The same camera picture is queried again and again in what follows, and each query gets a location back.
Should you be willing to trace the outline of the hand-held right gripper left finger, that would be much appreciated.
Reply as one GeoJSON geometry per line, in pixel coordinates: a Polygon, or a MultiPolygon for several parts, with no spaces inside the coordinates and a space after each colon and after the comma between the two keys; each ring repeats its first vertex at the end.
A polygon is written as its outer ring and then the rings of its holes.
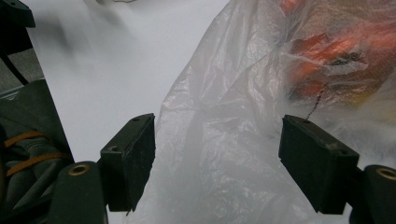
{"type": "Polygon", "coordinates": [[[155,116],[130,119],[100,151],[100,168],[111,212],[134,211],[155,159],[155,116]]]}

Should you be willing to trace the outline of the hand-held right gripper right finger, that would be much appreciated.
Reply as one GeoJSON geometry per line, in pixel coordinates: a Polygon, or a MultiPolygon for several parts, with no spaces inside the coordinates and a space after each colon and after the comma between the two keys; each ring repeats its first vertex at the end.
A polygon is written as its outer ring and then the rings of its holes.
{"type": "Polygon", "coordinates": [[[341,215],[359,154],[315,123],[287,115],[278,157],[314,210],[341,215]]]}

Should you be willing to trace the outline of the translucent white plastic bag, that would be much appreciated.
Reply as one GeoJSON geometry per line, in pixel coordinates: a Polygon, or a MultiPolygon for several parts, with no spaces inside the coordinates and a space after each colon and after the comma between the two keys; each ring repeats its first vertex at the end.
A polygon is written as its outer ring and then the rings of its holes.
{"type": "Polygon", "coordinates": [[[360,105],[288,98],[298,23],[278,0],[230,0],[163,101],[156,159],[126,224],[347,224],[317,214],[277,156],[282,119],[310,119],[396,168],[396,72],[360,105]]]}

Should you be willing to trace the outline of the orange and black chip bag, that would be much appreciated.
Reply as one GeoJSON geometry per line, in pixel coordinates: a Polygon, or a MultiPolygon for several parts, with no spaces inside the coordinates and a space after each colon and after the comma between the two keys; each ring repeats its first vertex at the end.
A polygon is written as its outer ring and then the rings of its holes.
{"type": "Polygon", "coordinates": [[[360,105],[396,72],[396,0],[278,0],[298,23],[288,98],[360,105]]]}

